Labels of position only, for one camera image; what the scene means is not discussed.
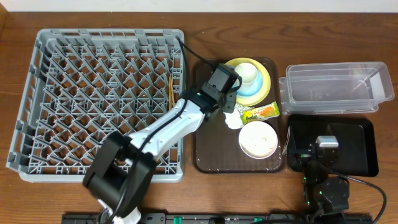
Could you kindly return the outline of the light blue bowl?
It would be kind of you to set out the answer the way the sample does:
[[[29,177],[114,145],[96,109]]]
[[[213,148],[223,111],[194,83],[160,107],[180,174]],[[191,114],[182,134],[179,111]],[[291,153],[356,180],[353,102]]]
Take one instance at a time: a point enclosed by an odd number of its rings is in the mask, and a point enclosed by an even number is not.
[[[262,75],[259,70],[257,74],[257,78],[250,84],[241,84],[237,93],[239,96],[253,96],[262,88]]]

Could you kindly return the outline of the yellow plate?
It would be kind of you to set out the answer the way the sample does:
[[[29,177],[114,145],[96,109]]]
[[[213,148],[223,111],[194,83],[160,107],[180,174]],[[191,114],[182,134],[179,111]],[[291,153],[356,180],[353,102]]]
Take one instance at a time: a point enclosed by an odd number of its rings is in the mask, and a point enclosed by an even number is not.
[[[236,102],[242,106],[254,106],[264,100],[268,95],[271,89],[271,78],[265,66],[251,58],[234,58],[226,62],[226,64],[234,69],[238,64],[245,62],[253,64],[260,71],[263,80],[262,88],[253,96],[239,96],[237,93]]]

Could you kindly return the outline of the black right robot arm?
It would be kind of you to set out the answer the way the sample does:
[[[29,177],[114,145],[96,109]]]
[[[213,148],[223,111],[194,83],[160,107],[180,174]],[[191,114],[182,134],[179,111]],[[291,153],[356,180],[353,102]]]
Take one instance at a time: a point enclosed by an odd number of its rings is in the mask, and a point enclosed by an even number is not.
[[[349,209],[349,181],[338,175],[329,176],[329,166],[338,158],[337,149],[337,143],[315,143],[306,154],[295,155],[304,174],[303,194],[309,206],[305,219],[309,223]]]

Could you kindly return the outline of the cream cup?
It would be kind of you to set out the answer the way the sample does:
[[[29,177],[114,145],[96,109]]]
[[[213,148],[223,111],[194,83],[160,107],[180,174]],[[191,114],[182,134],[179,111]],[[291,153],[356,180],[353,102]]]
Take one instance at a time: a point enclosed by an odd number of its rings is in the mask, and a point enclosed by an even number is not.
[[[234,71],[242,78],[243,84],[250,84],[257,78],[257,68],[251,63],[240,63]]]

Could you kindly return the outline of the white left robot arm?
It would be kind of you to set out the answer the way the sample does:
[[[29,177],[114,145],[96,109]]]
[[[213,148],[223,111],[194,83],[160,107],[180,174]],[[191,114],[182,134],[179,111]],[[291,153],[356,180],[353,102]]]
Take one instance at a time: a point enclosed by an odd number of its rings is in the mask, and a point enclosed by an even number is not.
[[[103,203],[102,213],[108,215],[98,221],[137,223],[141,219],[137,207],[160,157],[219,110],[232,113],[242,84],[232,67],[220,63],[199,90],[183,91],[175,106],[148,127],[128,136],[117,131],[108,135],[83,178],[83,186]]]

